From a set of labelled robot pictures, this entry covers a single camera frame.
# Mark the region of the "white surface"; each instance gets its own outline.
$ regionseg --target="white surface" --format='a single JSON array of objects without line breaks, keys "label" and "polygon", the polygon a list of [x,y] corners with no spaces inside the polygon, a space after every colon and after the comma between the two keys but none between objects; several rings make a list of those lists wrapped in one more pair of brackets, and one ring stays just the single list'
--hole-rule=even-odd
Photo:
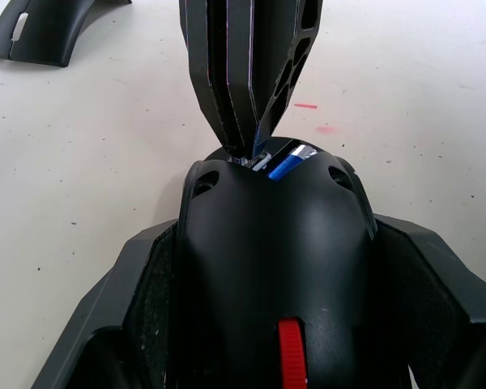
[{"label": "white surface", "polygon": [[[0,62],[0,389],[31,386],[79,299],[177,216],[217,147],[177,8],[111,10],[66,69]],[[346,158],[375,212],[439,232],[486,280],[486,0],[326,1],[276,134]]]}]

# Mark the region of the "red mark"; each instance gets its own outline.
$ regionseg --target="red mark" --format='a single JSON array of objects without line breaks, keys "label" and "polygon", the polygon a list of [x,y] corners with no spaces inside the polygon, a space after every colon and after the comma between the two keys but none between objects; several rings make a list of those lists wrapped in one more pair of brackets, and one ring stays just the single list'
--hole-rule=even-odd
[{"label": "red mark", "polygon": [[294,106],[299,107],[299,108],[317,109],[317,106],[316,105],[313,105],[313,104],[300,104],[300,103],[296,103],[296,104],[294,104]]},{"label": "red mark", "polygon": [[331,126],[320,126],[320,127],[315,128],[315,130],[319,134],[324,134],[324,135],[331,135],[331,134],[334,134],[337,131],[336,128],[331,127]]}]

